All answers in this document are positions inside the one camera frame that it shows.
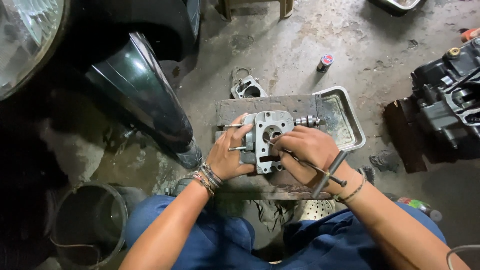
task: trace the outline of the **black bucket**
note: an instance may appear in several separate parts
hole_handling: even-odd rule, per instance
[[[145,198],[142,189],[98,182],[69,191],[52,231],[62,266],[96,269],[107,264],[123,248],[128,216]]]

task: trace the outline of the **stained floor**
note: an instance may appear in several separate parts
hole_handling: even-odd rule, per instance
[[[293,15],[285,20],[278,19],[278,3],[258,3],[233,9],[232,22],[223,21],[215,5],[213,0],[203,2],[198,55],[181,63],[162,62],[204,155],[215,138],[215,102],[229,98],[232,69],[249,66],[269,95],[344,87],[367,137],[364,147],[349,154],[352,167],[369,164],[369,155],[393,149],[382,110],[411,94],[410,72],[458,47],[460,28],[480,25],[479,0],[422,0],[402,17],[369,1],[296,0]],[[325,53],[333,54],[335,61],[322,76],[315,68]],[[42,129],[71,183],[98,179],[156,194],[189,173],[140,134],[122,138],[124,129],[87,99],[62,91],[56,98],[78,104],[59,108],[59,114],[72,121],[68,129],[59,132],[48,122]],[[376,186],[441,211],[444,218],[438,225],[451,247],[480,243],[480,162],[429,165],[429,170],[376,172]],[[259,246],[275,236],[264,231],[257,235],[264,238]],[[477,254],[466,252],[462,257],[472,269],[480,268]]]

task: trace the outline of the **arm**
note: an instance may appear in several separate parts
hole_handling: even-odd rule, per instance
[[[307,160],[324,169],[328,168],[339,153],[330,136],[303,126],[296,126],[292,132],[276,137],[272,142],[275,143],[273,154],[281,157],[282,165],[295,179],[309,187],[313,187],[321,176],[312,168],[302,166],[282,149],[288,149],[300,160]],[[339,195],[340,198],[348,197],[363,182],[363,176],[345,161],[339,166],[335,176],[347,180],[347,185],[342,188],[329,181],[324,191]],[[369,182],[365,182],[363,188],[345,204],[363,222],[396,269],[448,270],[446,254],[450,248]],[[452,262],[455,270],[469,269],[455,254],[452,255]]]
[[[242,116],[233,124],[240,123]],[[215,142],[206,163],[210,164],[220,179],[230,179],[253,171],[252,164],[239,164],[239,151],[228,151],[229,147],[240,146],[241,139],[251,129],[252,125],[230,128]],[[137,239],[119,269],[170,269],[208,199],[205,186],[194,179]]]

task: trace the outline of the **bracelet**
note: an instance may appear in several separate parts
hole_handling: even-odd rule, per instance
[[[205,177],[207,178],[207,180],[210,182],[210,184],[211,184],[212,186],[214,186],[215,188],[219,188],[219,187],[220,187],[220,184],[217,183],[217,182],[212,178],[212,176],[207,172],[207,170],[205,169],[205,167],[200,166],[200,170],[204,173]]]
[[[334,199],[335,201],[337,201],[337,202],[339,202],[339,203],[345,203],[345,202],[347,202],[348,199],[350,199],[350,198],[352,198],[353,196],[355,196],[355,194],[357,194],[357,193],[361,190],[361,188],[363,187],[363,184],[365,184],[365,180],[367,179],[367,176],[365,175],[365,172],[364,172],[362,169],[360,169],[360,170],[361,170],[360,174],[361,174],[362,177],[363,177],[363,181],[362,181],[361,185],[360,185],[354,192],[352,192],[350,195],[348,195],[348,196],[347,196],[346,198],[344,198],[344,199],[340,198],[339,194],[334,195],[334,196],[333,196],[333,199]]]
[[[208,171],[208,174],[215,180],[215,182],[220,186],[223,184],[223,181],[213,172],[210,164],[203,163],[203,167]]]
[[[204,185],[204,187],[207,189],[208,195],[209,195],[210,197],[213,197],[213,196],[215,195],[215,193],[213,192],[213,190],[212,190],[212,188],[210,187],[210,185],[205,182],[205,179],[200,175],[200,173],[199,173],[198,171],[195,171],[195,172],[193,173],[193,177],[194,177],[195,179],[197,179],[198,181],[200,181],[200,183],[202,183],[202,185]]]

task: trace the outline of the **blue pants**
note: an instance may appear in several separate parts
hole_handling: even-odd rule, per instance
[[[155,195],[137,206],[126,226],[128,247],[173,199]],[[445,242],[440,229],[429,217],[408,205],[398,205]],[[389,269],[363,224],[348,209],[319,221],[289,224],[285,226],[283,239],[288,252],[294,255],[279,264],[269,264],[251,254],[254,231],[248,221],[220,217],[204,209],[172,269]]]

